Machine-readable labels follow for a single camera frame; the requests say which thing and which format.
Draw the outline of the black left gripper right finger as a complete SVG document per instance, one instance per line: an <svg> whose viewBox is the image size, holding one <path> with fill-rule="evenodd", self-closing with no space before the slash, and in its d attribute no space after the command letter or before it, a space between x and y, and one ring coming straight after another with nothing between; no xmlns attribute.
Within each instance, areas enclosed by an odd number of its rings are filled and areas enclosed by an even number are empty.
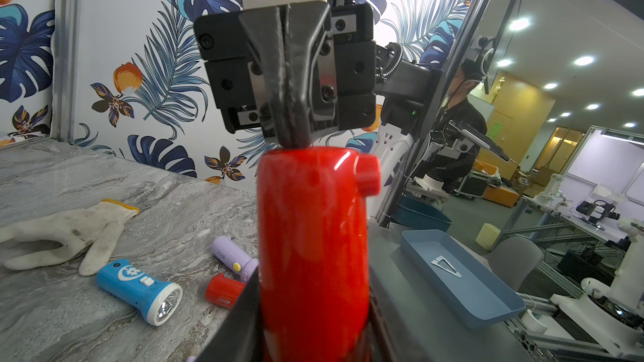
<svg viewBox="0 0 644 362"><path fill-rule="evenodd" d="M367 333L371 344L371 361L397 361L384 314L374 296L370 296Z"/></svg>

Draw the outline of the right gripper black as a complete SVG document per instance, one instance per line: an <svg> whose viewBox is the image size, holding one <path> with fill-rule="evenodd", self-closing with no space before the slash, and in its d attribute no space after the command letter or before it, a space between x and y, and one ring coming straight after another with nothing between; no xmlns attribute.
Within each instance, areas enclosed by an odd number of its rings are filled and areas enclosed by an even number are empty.
<svg viewBox="0 0 644 362"><path fill-rule="evenodd" d="M228 132L258 128L282 147L304 148L375 118L377 45L367 4L210 14L194 32Z"/></svg>

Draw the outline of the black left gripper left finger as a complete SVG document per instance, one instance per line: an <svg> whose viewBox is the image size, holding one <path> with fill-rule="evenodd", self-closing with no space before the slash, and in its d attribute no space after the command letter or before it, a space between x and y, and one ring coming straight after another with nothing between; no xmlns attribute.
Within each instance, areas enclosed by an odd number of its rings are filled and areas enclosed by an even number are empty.
<svg viewBox="0 0 644 362"><path fill-rule="evenodd" d="M196 357L198 361L260 361L262 316L259 274L255 271L234 307L228 310L214 337Z"/></svg>

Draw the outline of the blue flashlight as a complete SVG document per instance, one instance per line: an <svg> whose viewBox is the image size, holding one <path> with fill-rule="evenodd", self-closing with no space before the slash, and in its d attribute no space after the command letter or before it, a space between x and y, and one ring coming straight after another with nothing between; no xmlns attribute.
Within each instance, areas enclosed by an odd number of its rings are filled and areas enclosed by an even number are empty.
<svg viewBox="0 0 644 362"><path fill-rule="evenodd" d="M137 308L154 327L165 324L183 299L179 284L153 278L127 259L104 266L97 273L96 283L100 289Z"/></svg>

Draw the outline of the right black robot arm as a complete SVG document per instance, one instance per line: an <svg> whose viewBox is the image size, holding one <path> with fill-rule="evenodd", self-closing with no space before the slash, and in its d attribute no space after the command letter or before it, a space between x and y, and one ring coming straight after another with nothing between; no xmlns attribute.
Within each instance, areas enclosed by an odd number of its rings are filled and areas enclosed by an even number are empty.
<svg viewBox="0 0 644 362"><path fill-rule="evenodd" d="M381 193L367 214L383 221L402 192L439 74L378 46L372 8L357 0L241 0L200 16L194 32L226 130L256 128L266 142L306 148L332 132L380 121L372 154Z"/></svg>

